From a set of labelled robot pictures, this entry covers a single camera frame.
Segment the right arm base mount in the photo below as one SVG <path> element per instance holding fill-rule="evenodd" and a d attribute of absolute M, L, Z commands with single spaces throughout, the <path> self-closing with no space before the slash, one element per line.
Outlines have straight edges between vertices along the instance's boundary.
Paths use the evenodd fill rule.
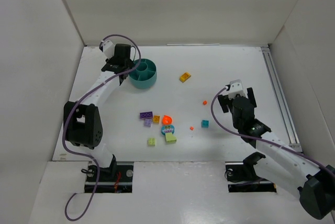
<path fill-rule="evenodd" d="M 230 193 L 276 193 L 274 183 L 256 175 L 254 166 L 258 161 L 264 159 L 265 155 L 255 152 L 243 161 L 226 162 L 225 178 Z"/>

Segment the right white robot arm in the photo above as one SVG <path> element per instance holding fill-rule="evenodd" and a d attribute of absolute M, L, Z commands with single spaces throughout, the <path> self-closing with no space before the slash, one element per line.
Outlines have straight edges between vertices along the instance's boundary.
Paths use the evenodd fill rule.
<path fill-rule="evenodd" d="M 334 210 L 334 166 L 323 165 L 295 151 L 279 139 L 263 122 L 256 119 L 253 89 L 243 89 L 241 83 L 231 83 L 213 98 L 224 113 L 231 113 L 234 131 L 218 125 L 240 137 L 255 149 L 243 160 L 245 181 L 266 179 L 295 196 L 302 208 L 321 220 Z"/>

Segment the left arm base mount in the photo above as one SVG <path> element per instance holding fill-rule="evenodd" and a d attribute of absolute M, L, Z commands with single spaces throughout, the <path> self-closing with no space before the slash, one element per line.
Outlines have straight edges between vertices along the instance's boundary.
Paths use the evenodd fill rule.
<path fill-rule="evenodd" d="M 100 169 L 100 176 L 95 193 L 132 193 L 133 163 L 117 162 L 113 156 L 109 167 Z M 88 168 L 81 169 L 85 174 L 84 192 L 92 193 L 97 179 L 97 166 L 90 164 Z"/>

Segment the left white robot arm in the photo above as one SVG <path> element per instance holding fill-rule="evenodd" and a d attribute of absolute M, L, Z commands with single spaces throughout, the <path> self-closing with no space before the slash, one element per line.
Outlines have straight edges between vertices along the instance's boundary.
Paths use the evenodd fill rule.
<path fill-rule="evenodd" d="M 71 154 L 94 159 L 100 167 L 109 167 L 113 159 L 102 141 L 100 112 L 107 98 L 135 66 L 131 49 L 129 44 L 113 44 L 110 40 L 104 43 L 102 51 L 107 59 L 99 77 L 82 98 L 64 105 L 63 147 Z"/>

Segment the yellow square lego brick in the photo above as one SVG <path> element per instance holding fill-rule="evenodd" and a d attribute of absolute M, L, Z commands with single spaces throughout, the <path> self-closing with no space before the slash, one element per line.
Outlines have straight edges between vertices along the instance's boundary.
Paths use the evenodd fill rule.
<path fill-rule="evenodd" d="M 154 115 L 152 121 L 154 124 L 158 124 L 160 122 L 160 116 Z"/>

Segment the light purple square lego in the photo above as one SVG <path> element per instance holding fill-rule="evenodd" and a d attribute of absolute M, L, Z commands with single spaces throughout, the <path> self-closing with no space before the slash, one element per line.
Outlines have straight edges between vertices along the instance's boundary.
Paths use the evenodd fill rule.
<path fill-rule="evenodd" d="M 145 127 L 151 127 L 151 125 L 152 125 L 152 119 L 147 118 L 144 120 Z"/>

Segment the orange round lego piece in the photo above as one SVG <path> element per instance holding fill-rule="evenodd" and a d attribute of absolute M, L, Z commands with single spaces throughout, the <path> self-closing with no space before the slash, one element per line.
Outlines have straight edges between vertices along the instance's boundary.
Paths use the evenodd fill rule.
<path fill-rule="evenodd" d="M 171 125 L 173 122 L 173 119 L 168 116 L 168 115 L 164 115 L 163 118 L 162 118 L 162 124 L 163 125 Z"/>

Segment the dark purple long lego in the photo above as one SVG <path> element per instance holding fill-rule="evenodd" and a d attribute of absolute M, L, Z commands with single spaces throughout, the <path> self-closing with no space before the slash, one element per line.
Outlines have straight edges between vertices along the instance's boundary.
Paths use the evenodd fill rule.
<path fill-rule="evenodd" d="M 140 119 L 152 119 L 153 118 L 153 112 L 151 111 L 146 111 L 146 112 L 141 112 L 139 114 Z"/>

